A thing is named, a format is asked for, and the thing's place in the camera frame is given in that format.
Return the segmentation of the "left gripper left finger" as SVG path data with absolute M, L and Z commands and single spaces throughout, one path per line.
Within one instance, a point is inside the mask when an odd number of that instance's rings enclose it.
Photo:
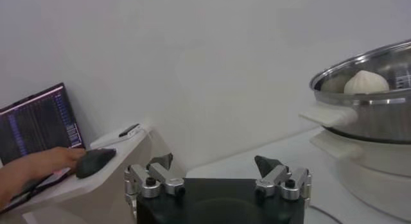
M 184 179 L 174 175 L 171 171 L 173 154 L 169 153 L 152 158 L 145 167 L 139 164 L 129 165 L 124 170 L 125 200 L 130 207 L 134 219 L 137 219 L 137 197 L 152 199 L 161 193 L 174 197 L 185 193 Z

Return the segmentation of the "person's hand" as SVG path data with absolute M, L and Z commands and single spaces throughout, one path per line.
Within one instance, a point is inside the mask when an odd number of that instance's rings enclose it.
M 85 154 L 83 148 L 63 147 L 31 154 L 30 175 L 32 178 L 42 178 L 61 169 L 74 169 Z

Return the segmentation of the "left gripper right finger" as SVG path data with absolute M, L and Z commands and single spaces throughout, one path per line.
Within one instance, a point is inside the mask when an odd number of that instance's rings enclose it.
M 260 155 L 254 157 L 254 162 L 261 175 L 256 180 L 255 194 L 258 200 L 265 200 L 279 193 L 280 197 L 289 202 L 302 199 L 304 207 L 311 202 L 311 173 L 307 168 L 291 170 L 277 159 Z

